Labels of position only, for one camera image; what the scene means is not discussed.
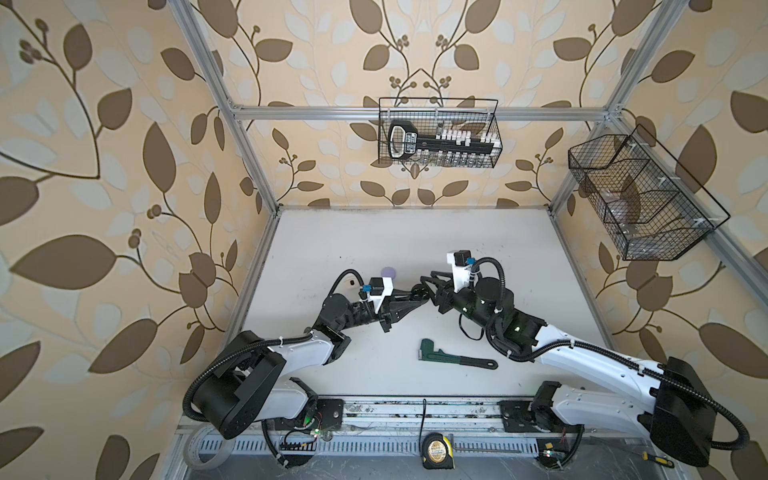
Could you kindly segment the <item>purple round charging case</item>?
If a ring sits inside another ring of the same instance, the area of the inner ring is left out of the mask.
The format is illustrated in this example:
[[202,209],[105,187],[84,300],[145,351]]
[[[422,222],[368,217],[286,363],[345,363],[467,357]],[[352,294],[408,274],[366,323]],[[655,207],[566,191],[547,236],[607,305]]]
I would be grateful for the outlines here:
[[385,267],[381,270],[381,276],[394,279],[397,276],[397,273],[393,267]]

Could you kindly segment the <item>black round charging case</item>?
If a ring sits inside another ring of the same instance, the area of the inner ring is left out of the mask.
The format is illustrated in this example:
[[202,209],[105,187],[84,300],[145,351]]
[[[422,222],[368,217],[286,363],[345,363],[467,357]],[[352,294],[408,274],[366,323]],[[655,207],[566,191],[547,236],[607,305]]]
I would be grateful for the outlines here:
[[414,285],[411,289],[409,298],[412,301],[426,302],[431,299],[431,290],[424,285]]

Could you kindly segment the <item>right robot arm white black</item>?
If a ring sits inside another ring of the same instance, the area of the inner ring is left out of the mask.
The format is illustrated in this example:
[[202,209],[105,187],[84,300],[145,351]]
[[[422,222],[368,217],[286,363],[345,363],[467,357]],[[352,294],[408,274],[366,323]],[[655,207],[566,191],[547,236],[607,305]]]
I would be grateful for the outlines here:
[[560,422],[639,433],[661,451],[694,467],[706,467],[713,450],[749,446],[746,425],[708,392],[695,369],[670,357],[664,362],[620,354],[574,337],[514,303],[501,263],[468,259],[451,272],[433,271],[413,288],[440,313],[458,312],[479,325],[488,344],[516,363],[552,366],[600,386],[568,391],[557,382],[545,410]]

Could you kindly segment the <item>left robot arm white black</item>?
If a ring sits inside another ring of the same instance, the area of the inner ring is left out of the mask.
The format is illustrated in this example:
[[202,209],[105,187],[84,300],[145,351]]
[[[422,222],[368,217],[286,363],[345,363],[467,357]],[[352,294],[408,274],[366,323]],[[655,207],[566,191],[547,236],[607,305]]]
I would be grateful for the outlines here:
[[182,398],[183,415],[212,425],[227,440],[262,420],[304,425],[316,415],[317,394],[296,373],[338,360],[351,343],[346,330],[378,324],[389,331],[429,300],[421,284],[399,290],[388,277],[364,282],[358,271],[347,269],[302,335],[264,339],[250,330],[237,334],[192,381]]

